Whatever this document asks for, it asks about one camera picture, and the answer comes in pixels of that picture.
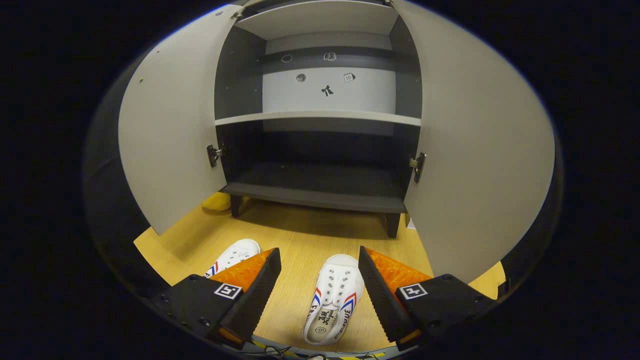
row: metal hinge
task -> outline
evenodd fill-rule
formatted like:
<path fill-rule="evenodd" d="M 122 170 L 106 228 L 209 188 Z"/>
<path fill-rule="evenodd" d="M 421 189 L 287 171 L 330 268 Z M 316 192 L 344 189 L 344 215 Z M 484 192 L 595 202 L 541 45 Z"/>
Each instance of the metal hinge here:
<path fill-rule="evenodd" d="M 215 149 L 213 145 L 207 145 L 207 157 L 209 158 L 209 165 L 211 167 L 215 167 L 218 164 L 218 158 L 223 155 L 224 144 L 222 144 L 221 149 Z"/>
<path fill-rule="evenodd" d="M 424 158 L 424 152 L 421 152 L 417 159 L 409 158 L 409 167 L 412 167 L 415 172 L 413 180 L 416 183 L 420 182 L 420 175 L 422 175 L 422 167 L 424 166 Z"/>

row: open cabinet door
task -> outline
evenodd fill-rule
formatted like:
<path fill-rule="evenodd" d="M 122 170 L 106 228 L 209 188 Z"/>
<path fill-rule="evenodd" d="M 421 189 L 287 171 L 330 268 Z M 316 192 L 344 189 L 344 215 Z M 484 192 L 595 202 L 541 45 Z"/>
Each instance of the open cabinet door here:
<path fill-rule="evenodd" d="M 118 124 L 122 165 L 138 206 L 158 234 L 227 182 L 219 149 L 214 84 L 222 45 L 242 6 L 226 5 L 160 42 L 136 69 Z"/>
<path fill-rule="evenodd" d="M 404 205 L 434 275 L 469 283 L 500 261 L 538 216 L 556 155 L 545 109 L 500 54 L 453 22 L 393 0 L 422 71 L 420 182 Z"/>

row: white sneaker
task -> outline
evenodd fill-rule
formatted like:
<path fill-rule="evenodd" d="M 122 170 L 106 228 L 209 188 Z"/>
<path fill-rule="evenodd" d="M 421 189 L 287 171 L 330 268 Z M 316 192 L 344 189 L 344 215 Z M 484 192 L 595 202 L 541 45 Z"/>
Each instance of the white sneaker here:
<path fill-rule="evenodd" d="M 302 338 L 316 346 L 340 340 L 363 291 L 358 260 L 344 254 L 328 258 L 320 269 Z"/>
<path fill-rule="evenodd" d="M 260 254 L 260 245 L 257 242 L 251 239 L 238 240 L 220 255 L 213 266 L 204 274 L 204 277 L 210 278 L 257 254 Z"/>

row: dark gray shelf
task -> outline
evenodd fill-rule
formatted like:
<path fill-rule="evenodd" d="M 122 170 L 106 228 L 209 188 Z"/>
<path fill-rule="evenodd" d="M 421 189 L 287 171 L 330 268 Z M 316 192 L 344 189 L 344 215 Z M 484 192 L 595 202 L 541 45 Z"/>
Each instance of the dark gray shelf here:
<path fill-rule="evenodd" d="M 404 193 L 393 169 L 261 162 L 221 192 L 320 208 L 404 213 Z"/>

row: cabinet back panel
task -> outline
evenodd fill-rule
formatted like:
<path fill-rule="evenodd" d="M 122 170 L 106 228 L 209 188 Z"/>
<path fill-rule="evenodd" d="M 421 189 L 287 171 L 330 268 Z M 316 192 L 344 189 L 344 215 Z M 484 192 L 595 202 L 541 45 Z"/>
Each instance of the cabinet back panel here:
<path fill-rule="evenodd" d="M 391 136 L 323 131 L 264 133 L 264 161 L 392 168 Z"/>

